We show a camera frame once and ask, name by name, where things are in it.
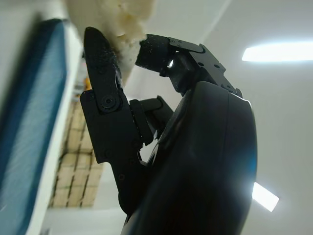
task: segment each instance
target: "white wall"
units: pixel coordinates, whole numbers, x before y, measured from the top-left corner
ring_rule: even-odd
[[[280,197],[253,203],[243,235],[312,234],[313,62],[241,61],[247,47],[313,40],[313,1],[234,0],[205,44],[254,108],[258,182]]]
[[[119,235],[125,218],[121,209],[54,209],[42,228],[51,228],[53,235]]]

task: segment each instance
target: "white ceiling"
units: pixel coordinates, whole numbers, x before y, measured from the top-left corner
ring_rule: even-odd
[[[156,0],[146,25],[150,34],[202,43],[231,0]]]
[[[252,103],[257,180],[280,197],[272,213],[252,203],[243,235],[313,234],[313,62],[241,61],[250,46],[313,41],[312,10],[311,0],[234,0],[204,43]]]

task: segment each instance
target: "robotic hand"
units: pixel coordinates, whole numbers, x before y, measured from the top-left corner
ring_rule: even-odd
[[[116,56],[95,28],[85,32],[92,90],[80,100],[98,163],[111,164],[123,235],[239,234],[256,177],[251,105],[204,45],[147,35],[136,65],[168,76],[182,100],[128,103]],[[153,141],[147,163],[139,151]]]

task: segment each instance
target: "blue panel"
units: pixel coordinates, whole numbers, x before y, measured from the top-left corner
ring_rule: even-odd
[[[66,81],[61,20],[35,30],[0,129],[0,233],[25,234]]]

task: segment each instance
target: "ceiling light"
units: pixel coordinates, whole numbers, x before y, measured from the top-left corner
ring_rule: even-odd
[[[250,47],[245,50],[242,60],[256,62],[313,60],[313,42],[280,43]]]
[[[257,182],[254,183],[252,198],[270,212],[274,210],[279,201],[277,196],[259,185]]]

